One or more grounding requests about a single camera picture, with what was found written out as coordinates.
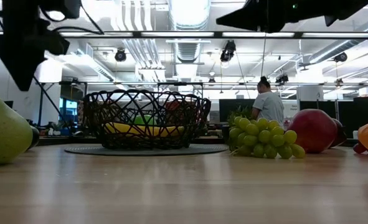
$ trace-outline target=red apple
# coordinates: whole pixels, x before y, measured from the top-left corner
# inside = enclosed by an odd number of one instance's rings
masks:
[[[337,134],[337,126],[332,118],[317,109],[296,113],[288,129],[296,131],[296,144],[307,153],[320,153],[328,149]]]
[[[354,150],[354,152],[356,152],[358,154],[362,154],[362,153],[367,151],[365,146],[363,146],[360,142],[358,144],[356,144],[352,149]]]
[[[336,124],[337,134],[336,134],[336,138],[334,139],[334,141],[330,145],[330,147],[339,146],[339,145],[341,145],[343,142],[345,142],[347,140],[347,135],[344,132],[343,125],[340,123],[340,121],[338,121],[338,120],[336,120],[334,118],[332,118],[332,120]]]

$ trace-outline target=gray t-shirt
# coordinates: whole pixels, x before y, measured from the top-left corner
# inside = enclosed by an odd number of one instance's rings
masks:
[[[253,107],[260,110],[258,118],[266,118],[269,121],[277,120],[283,127],[283,103],[278,94],[270,91],[259,94]]]

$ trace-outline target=grape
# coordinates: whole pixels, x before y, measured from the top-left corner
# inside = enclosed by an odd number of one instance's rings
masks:
[[[296,144],[292,144],[290,145],[291,151],[293,153],[293,155],[296,158],[304,158],[306,156],[306,151],[303,149],[303,147],[296,145]]]
[[[233,128],[229,131],[229,137],[235,139],[239,136],[243,131],[240,128]]]
[[[239,127],[242,130],[246,130],[246,126],[250,124],[250,121],[247,118],[242,118],[239,120]]]
[[[254,146],[257,143],[257,137],[256,136],[251,136],[251,135],[246,135],[243,139],[243,143],[246,146]]]
[[[268,130],[272,131],[275,127],[279,127],[279,122],[275,120],[268,122]]]
[[[250,134],[252,136],[258,136],[259,131],[258,131],[258,127],[255,124],[249,124],[246,126],[246,132],[247,134]]]
[[[269,159],[275,159],[276,155],[278,155],[278,152],[276,151],[276,148],[270,144],[266,144],[264,147],[265,155]]]
[[[272,136],[274,136],[274,135],[277,135],[277,134],[279,134],[279,135],[283,135],[285,133],[285,131],[283,130],[283,128],[281,128],[281,127],[275,127],[275,128],[273,128],[272,129],[272,131],[271,131],[271,135]]]
[[[236,127],[240,127],[239,126],[239,121],[242,119],[242,117],[241,116],[238,116],[238,117],[236,117],[235,119],[234,119],[234,123],[235,123],[235,126]]]
[[[245,136],[247,135],[247,133],[240,133],[238,135],[238,139],[237,139],[237,145],[238,146],[242,146],[243,145],[243,140],[245,139]]]
[[[285,139],[283,138],[283,135],[276,134],[272,136],[271,142],[275,147],[279,147],[285,143]]]
[[[295,131],[289,130],[283,135],[285,141],[289,144],[294,144],[297,140],[297,133]]]
[[[257,144],[253,149],[253,155],[257,158],[264,157],[264,146],[262,144]]]
[[[241,146],[237,152],[239,156],[252,156],[252,148],[248,146]]]
[[[290,157],[293,155],[291,148],[288,145],[279,147],[278,153],[282,159],[290,159]]]
[[[260,140],[260,142],[262,143],[268,143],[270,141],[270,138],[271,132],[267,130],[260,132],[260,134],[258,135],[258,140]]]
[[[268,120],[265,118],[260,118],[257,121],[257,127],[258,130],[266,130],[266,128],[268,127]]]

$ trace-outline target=table surface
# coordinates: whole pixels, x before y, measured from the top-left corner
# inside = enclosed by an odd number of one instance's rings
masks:
[[[0,223],[368,223],[368,155],[103,157],[37,147],[0,167]]]

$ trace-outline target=ceiling duct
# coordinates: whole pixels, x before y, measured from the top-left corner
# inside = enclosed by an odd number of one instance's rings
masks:
[[[205,30],[210,14],[210,0],[169,0],[169,18],[172,30]],[[179,61],[195,62],[201,51],[201,44],[175,43],[174,51]]]
[[[356,29],[354,32],[368,32],[368,22],[364,25],[360,26],[360,28]],[[324,49],[312,54],[309,58],[309,64],[316,64],[323,62],[327,59],[333,58],[340,53],[359,45],[365,40],[338,40],[333,44],[325,47]]]

